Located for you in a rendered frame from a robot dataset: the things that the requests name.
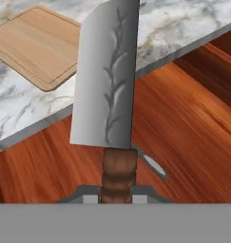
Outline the small grey metal blade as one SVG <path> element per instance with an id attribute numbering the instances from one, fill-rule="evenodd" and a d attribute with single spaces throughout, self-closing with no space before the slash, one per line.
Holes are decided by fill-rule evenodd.
<path id="1" fill-rule="evenodd" d="M 131 147 L 138 151 L 139 158 L 160 178 L 167 179 L 167 172 L 165 169 L 151 156 L 145 153 L 140 147 L 135 143 L 131 143 Z"/>

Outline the cleaver with brown wooden handle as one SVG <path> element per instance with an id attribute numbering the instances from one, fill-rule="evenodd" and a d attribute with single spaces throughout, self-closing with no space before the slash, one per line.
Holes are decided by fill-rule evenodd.
<path id="1" fill-rule="evenodd" d="M 82 24 L 70 142 L 104 149 L 100 199 L 129 203 L 138 153 L 131 147 L 140 0 L 107 0 Z"/>

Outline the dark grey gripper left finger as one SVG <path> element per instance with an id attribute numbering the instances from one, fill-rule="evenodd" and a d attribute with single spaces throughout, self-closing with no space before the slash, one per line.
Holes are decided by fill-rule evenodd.
<path id="1" fill-rule="evenodd" d="M 59 200 L 59 203 L 76 204 L 98 204 L 99 202 L 99 185 L 79 185 L 73 194 Z"/>

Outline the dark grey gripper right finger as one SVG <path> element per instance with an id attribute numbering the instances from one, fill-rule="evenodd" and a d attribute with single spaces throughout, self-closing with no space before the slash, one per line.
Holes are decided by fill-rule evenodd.
<path id="1" fill-rule="evenodd" d="M 172 200 L 159 195 L 151 185 L 135 185 L 130 188 L 133 204 L 172 203 Z"/>

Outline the light wooden cutting board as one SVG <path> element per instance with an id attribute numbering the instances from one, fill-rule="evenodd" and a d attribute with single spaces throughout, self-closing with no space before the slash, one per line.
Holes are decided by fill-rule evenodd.
<path id="1" fill-rule="evenodd" d="M 50 92 L 76 72 L 80 30 L 80 23 L 51 9 L 25 9 L 0 24 L 0 60 Z"/>

